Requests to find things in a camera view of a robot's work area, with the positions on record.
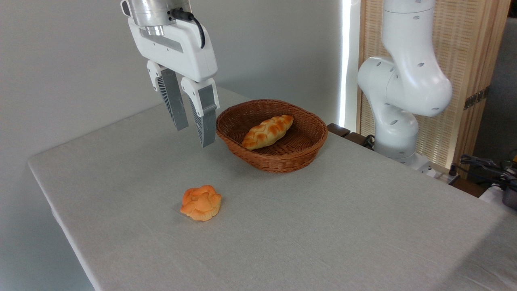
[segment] table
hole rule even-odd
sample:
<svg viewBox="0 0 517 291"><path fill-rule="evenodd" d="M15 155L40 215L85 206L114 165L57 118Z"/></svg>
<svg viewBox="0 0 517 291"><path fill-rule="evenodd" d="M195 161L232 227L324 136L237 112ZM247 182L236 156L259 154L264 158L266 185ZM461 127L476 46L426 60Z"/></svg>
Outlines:
<svg viewBox="0 0 517 291"><path fill-rule="evenodd" d="M515 214L335 135L262 172L201 148L187 115L176 132L154 107L29 160L96 290L517 289ZM221 210L195 222L181 197L203 184Z"/></svg>

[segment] cable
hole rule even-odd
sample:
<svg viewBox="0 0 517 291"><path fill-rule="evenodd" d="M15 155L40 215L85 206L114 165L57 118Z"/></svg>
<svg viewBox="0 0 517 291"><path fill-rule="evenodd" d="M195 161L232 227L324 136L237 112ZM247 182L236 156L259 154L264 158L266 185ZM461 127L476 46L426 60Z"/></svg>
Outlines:
<svg viewBox="0 0 517 291"><path fill-rule="evenodd" d="M473 176L476 176L479 179L484 179L486 181L489 181L489 182L492 182L494 184L498 184L498 185L501 185L501 186L517 187L517 184L515 184L515 183L511 183L511 182L510 183L506 183L506 182L503 182L503 180L495 180L495 179L491 179L491 178L488 178L488 177L480 176L480 175L478 175L478 174L476 174L476 173L474 173L472 171L469 171L467 169L464 169L464 168L460 167L459 165L456 165L456 164L454 164L454 165L456 166L456 168L464 171L465 173L468 173L468 174L471 174Z"/></svg>
<svg viewBox="0 0 517 291"><path fill-rule="evenodd" d="M205 32L203 31L203 27L199 23L199 21L194 17L194 14L183 11L183 8L172 9L172 16L176 19L180 19L183 21L194 21L199 29L199 36L201 38L201 48L205 47Z"/></svg>
<svg viewBox="0 0 517 291"><path fill-rule="evenodd" d="M367 135L366 139L362 143L363 147L371 147L373 148L373 145L375 144L375 136L374 135Z"/></svg>

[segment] orange bun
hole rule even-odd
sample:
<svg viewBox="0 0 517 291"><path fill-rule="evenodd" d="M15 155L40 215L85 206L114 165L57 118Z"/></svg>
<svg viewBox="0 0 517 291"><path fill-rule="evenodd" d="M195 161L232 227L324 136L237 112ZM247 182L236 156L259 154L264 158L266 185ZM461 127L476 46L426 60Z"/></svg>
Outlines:
<svg viewBox="0 0 517 291"><path fill-rule="evenodd" d="M293 121L294 117L285 114L264 120L260 125L250 129L244 136L241 145L248 150L270 146L284 137L287 130L293 125Z"/></svg>
<svg viewBox="0 0 517 291"><path fill-rule="evenodd" d="M219 212L221 197L210 185L188 189L183 194L180 212L193 220L207 221Z"/></svg>

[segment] brown woven basket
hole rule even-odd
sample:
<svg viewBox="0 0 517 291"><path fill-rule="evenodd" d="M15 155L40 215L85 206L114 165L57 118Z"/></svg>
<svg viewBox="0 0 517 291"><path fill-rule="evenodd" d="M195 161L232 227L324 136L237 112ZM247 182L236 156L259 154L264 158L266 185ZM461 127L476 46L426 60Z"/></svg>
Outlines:
<svg viewBox="0 0 517 291"><path fill-rule="evenodd" d="M275 144L250 151L240 144L262 121L288 114L294 122ZM217 117L217 135L236 156L266 172L287 173L307 167L325 143L328 130L316 115L280 100L252 100L232 106Z"/></svg>

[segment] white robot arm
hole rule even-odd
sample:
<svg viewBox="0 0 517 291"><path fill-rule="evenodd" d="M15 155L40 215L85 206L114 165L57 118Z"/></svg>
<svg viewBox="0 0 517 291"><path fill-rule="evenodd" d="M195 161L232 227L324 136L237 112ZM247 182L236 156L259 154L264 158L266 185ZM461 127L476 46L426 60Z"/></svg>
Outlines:
<svg viewBox="0 0 517 291"><path fill-rule="evenodd" d="M190 98L203 147L214 142L219 108L213 76L217 63L210 37L190 13L188 0L123 0L123 13L136 47L147 62L155 91L160 91L177 130L188 126L177 84Z"/></svg>
<svg viewBox="0 0 517 291"><path fill-rule="evenodd" d="M434 4L385 0L382 41L392 58L371 57L358 75L375 120L374 150L424 173L429 161L415 152L418 122L412 113L436 116L452 98L433 50Z"/></svg>

